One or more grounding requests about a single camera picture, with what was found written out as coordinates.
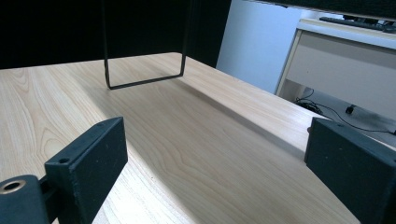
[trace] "electrical cable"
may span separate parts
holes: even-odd
[[[316,113],[318,113],[318,114],[320,114],[320,115],[322,115],[322,116],[324,116],[324,117],[326,117],[326,118],[328,118],[328,119],[331,119],[331,118],[329,118],[329,117],[323,115],[323,112],[320,110],[319,106],[321,106],[321,107],[323,107],[323,108],[326,108],[326,109],[329,109],[329,110],[331,110],[333,113],[335,113],[335,114],[337,115],[337,117],[338,117],[341,121],[343,121],[344,123],[346,123],[347,125],[349,125],[349,126],[355,128],[355,129],[359,129],[359,130],[362,130],[362,131],[365,131],[365,132],[370,132],[370,133],[390,133],[390,134],[396,135],[396,131],[395,131],[395,133],[393,133],[393,132],[390,132],[390,131],[363,129],[363,128],[361,128],[361,127],[355,126],[355,125],[353,125],[353,124],[347,122],[346,120],[344,120],[344,119],[338,114],[338,112],[335,111],[334,109],[332,109],[332,108],[330,108],[330,107],[328,107],[328,106],[326,106],[326,105],[317,104],[317,103],[313,102],[312,100],[307,99],[307,98],[309,98],[310,96],[312,96],[313,94],[314,94],[314,90],[312,90],[312,92],[311,92],[308,96],[305,96],[305,97],[303,97],[303,98],[301,98],[301,99],[300,99],[300,98],[296,98],[296,101],[295,101],[294,103],[297,104],[297,105],[300,105],[300,106],[302,106],[302,107],[305,107],[305,108],[310,107],[310,108],[313,109],[314,112],[316,112]]]

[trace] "black backdrop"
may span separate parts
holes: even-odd
[[[110,58],[181,51],[187,0],[106,0]],[[231,0],[201,0],[188,55],[216,66]],[[4,0],[0,68],[104,58],[101,0]]]

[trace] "table top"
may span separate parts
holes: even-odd
[[[180,55],[109,61],[114,85]],[[128,163],[96,223],[359,223],[303,161],[314,114],[188,59],[185,76],[109,91],[102,61],[0,71],[0,180],[123,116]]]

